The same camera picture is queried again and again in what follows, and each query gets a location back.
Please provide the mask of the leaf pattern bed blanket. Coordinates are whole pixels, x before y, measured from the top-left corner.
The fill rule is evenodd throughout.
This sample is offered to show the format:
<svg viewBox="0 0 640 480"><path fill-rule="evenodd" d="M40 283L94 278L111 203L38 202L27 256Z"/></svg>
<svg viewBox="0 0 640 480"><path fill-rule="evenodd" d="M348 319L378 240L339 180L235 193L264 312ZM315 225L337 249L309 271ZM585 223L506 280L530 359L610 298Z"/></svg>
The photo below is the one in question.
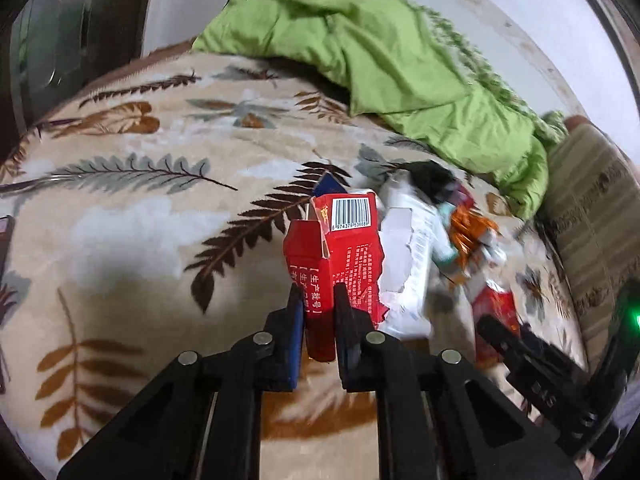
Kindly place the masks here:
<svg viewBox="0 0 640 480"><path fill-rule="evenodd" d="M285 302L282 242L334 174L378 188L432 158L305 66L184 52L132 64L29 131L1 279L1 416L43 477L179 352L229 348Z"/></svg>

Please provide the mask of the smartphone with pink screen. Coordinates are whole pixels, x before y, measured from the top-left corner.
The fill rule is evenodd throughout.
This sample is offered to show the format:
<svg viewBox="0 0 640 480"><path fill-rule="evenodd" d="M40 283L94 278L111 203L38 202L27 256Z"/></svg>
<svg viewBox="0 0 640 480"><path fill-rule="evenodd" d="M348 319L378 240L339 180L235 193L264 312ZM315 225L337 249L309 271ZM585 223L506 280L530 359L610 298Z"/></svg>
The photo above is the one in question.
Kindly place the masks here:
<svg viewBox="0 0 640 480"><path fill-rule="evenodd" d="M0 278L2 278L6 268L6 260L9 257L10 245L15 226L15 219L12 216L0 218Z"/></svg>

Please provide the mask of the green quilt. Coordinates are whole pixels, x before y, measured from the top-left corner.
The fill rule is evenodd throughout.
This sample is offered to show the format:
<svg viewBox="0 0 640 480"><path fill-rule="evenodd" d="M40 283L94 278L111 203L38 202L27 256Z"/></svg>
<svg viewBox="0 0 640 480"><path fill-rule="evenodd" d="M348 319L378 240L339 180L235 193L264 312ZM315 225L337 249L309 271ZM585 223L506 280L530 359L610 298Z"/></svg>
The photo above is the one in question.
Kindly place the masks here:
<svg viewBox="0 0 640 480"><path fill-rule="evenodd" d="M521 219L540 208L548 151L567 134L560 113L536 113L450 21L408 0L228 0L193 49L315 68L347 90L350 114L487 174Z"/></svg>

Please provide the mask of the red cigarette pack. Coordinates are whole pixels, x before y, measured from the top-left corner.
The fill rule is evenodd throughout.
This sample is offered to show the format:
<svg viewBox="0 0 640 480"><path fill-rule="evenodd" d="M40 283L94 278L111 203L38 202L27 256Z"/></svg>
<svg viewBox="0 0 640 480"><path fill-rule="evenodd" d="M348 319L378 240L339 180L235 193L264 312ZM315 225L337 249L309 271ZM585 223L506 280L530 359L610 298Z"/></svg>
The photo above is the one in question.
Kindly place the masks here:
<svg viewBox="0 0 640 480"><path fill-rule="evenodd" d="M472 301L475 332L475 365L478 368L493 367L502 361L494 347L480 336L480 318L487 314L498 320L515 336L521 335L518 312L511 287L506 283L487 280Z"/></svg>

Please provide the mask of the striped floral headboard cushion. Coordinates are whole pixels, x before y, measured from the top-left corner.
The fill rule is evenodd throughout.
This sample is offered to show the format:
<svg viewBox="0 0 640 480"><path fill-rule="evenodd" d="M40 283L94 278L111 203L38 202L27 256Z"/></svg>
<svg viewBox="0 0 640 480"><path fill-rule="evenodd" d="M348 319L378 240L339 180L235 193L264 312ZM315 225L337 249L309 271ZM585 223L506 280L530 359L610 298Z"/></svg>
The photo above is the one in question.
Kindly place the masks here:
<svg viewBox="0 0 640 480"><path fill-rule="evenodd" d="M639 167L588 119L548 154L541 215L572 295L587 363L608 340L620 288L639 275Z"/></svg>

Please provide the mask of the white long medicine box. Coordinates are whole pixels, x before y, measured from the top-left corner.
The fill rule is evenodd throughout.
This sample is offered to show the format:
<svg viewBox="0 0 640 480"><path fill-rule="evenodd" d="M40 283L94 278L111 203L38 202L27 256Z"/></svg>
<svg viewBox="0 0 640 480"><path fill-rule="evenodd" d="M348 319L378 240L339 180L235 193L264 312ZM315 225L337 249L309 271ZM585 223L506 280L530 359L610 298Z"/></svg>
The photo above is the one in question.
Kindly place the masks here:
<svg viewBox="0 0 640 480"><path fill-rule="evenodd" d="M431 266L456 260L437 208L410 174L397 171L381 188L384 205L380 236L384 258L378 279L380 300L388 309L380 331L398 339L432 336L426 315Z"/></svg>

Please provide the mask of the black crumpled plastic bag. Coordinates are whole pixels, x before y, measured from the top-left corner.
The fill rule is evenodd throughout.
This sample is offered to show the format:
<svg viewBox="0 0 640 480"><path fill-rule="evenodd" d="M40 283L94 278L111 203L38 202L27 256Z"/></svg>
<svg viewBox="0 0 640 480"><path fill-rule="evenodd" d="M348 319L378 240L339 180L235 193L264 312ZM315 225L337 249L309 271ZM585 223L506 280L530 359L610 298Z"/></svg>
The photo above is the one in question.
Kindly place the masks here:
<svg viewBox="0 0 640 480"><path fill-rule="evenodd" d="M448 202L459 187L454 174L434 160L407 162L405 170L413 184L434 204Z"/></svg>

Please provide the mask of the red torn medicine box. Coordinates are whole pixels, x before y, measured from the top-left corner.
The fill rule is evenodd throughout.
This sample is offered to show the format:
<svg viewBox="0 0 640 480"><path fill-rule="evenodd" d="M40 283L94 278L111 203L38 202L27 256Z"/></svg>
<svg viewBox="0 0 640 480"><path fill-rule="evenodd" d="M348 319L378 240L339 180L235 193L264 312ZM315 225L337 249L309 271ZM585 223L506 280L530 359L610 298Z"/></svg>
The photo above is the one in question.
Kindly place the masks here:
<svg viewBox="0 0 640 480"><path fill-rule="evenodd" d="M336 284L346 286L350 305L366 312L374 326L384 320L388 309L378 288L384 252L375 192L313 197L307 217L290 223L283 253L293 283L303 291L306 348L311 359L335 359Z"/></svg>

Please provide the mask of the wooden door with glass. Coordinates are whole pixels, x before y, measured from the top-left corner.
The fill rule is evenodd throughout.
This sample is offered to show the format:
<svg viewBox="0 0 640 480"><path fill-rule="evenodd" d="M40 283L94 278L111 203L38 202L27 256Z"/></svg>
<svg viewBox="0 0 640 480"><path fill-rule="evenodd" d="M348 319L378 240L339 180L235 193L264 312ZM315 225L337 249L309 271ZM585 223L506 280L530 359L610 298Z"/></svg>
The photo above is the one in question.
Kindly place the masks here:
<svg viewBox="0 0 640 480"><path fill-rule="evenodd" d="M1 154L58 104L137 58L149 0L1 0Z"/></svg>

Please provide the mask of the orange white snack bag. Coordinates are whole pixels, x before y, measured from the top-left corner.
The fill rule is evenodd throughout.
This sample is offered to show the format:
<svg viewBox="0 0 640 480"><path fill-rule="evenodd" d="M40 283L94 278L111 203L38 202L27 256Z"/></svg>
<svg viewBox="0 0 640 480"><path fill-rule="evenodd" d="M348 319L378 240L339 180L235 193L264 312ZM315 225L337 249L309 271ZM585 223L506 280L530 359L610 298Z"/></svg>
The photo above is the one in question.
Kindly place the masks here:
<svg viewBox="0 0 640 480"><path fill-rule="evenodd" d="M482 245L491 243L492 237L499 233L498 224L474 209L458 205L450 214L447 228L449 240L457 249L457 264L466 267L472 253Z"/></svg>

